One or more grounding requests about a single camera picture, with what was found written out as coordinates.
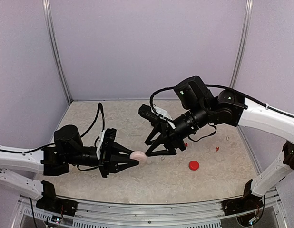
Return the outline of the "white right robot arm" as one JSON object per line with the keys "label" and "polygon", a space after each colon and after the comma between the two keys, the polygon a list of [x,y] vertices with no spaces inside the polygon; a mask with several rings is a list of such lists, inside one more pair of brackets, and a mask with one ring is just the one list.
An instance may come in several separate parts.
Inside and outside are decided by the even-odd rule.
{"label": "white right robot arm", "polygon": [[248,211],[257,199],[294,171],[294,114],[225,86],[221,87],[218,96],[213,96],[210,87],[199,76],[189,77],[172,87],[185,109],[185,113],[176,119],[171,119],[166,111],[156,108],[153,103],[140,107],[139,115],[154,125],[145,140],[146,155],[175,155],[177,149],[185,150],[184,139],[205,125],[249,127],[285,139],[275,161],[245,185],[238,207]]}

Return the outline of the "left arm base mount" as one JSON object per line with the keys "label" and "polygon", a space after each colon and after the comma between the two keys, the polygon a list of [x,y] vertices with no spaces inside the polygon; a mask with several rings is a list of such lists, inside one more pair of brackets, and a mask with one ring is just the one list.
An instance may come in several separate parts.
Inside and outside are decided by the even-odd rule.
{"label": "left arm base mount", "polygon": [[78,202],[62,198],[50,198],[43,196],[36,202],[36,207],[60,215],[74,216]]}

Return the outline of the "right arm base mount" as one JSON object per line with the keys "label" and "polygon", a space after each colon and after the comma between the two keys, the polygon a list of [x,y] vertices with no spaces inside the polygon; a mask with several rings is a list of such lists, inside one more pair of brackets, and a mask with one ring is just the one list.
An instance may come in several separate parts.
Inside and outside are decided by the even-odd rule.
{"label": "right arm base mount", "polygon": [[222,208],[225,216],[259,209],[262,206],[262,197],[256,196],[239,197],[222,201]]}

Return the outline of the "pink round lid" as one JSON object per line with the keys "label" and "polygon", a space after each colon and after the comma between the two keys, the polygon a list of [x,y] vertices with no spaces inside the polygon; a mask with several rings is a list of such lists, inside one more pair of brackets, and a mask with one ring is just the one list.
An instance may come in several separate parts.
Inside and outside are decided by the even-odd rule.
{"label": "pink round lid", "polygon": [[142,151],[134,151],[134,152],[132,152],[130,154],[129,158],[132,159],[132,160],[142,162],[142,163],[147,161],[147,156]]}

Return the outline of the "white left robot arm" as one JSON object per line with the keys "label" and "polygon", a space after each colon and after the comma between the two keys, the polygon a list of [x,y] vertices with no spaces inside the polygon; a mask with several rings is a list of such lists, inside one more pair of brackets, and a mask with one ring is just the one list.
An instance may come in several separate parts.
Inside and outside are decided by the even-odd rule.
{"label": "white left robot arm", "polygon": [[108,128],[100,135],[98,146],[84,146],[78,128],[66,125],[54,132],[54,145],[24,151],[0,146],[0,183],[17,189],[22,195],[41,201],[51,211],[61,207],[55,187],[47,181],[35,182],[14,173],[29,171],[44,176],[69,173],[69,166],[85,166],[87,171],[99,169],[106,178],[111,173],[139,165],[131,158],[133,151],[115,142],[116,129]]}

